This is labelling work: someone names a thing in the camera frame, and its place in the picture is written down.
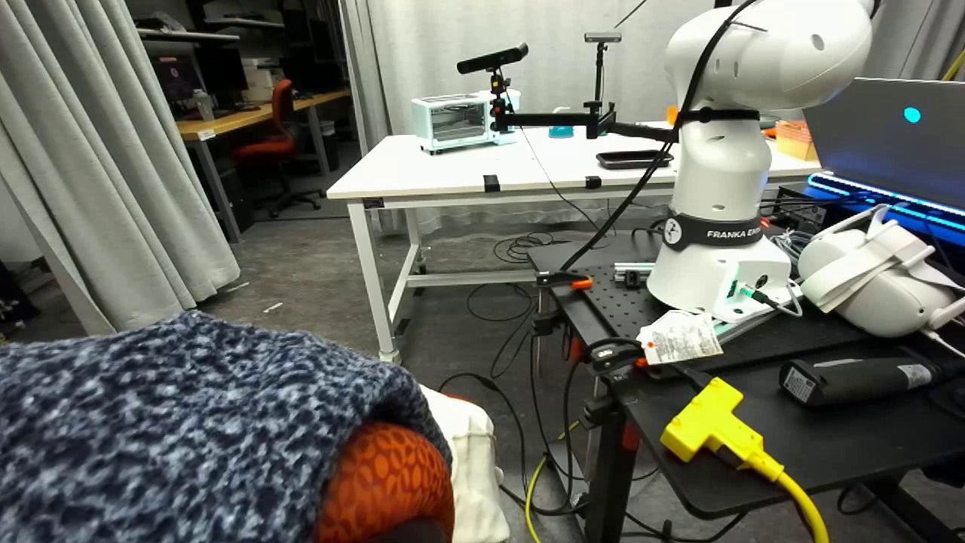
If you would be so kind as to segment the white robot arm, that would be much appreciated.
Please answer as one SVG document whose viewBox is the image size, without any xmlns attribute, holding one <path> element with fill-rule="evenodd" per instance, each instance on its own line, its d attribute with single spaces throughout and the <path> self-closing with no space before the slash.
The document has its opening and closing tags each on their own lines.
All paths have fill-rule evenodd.
<svg viewBox="0 0 965 543">
<path fill-rule="evenodd" d="M 653 300 L 714 310 L 756 281 L 789 300 L 789 255 L 760 226 L 772 173 L 760 119 L 840 94 L 869 61 L 872 11 L 875 0 L 741 0 L 672 34 L 675 187 L 647 273 Z"/>
</svg>

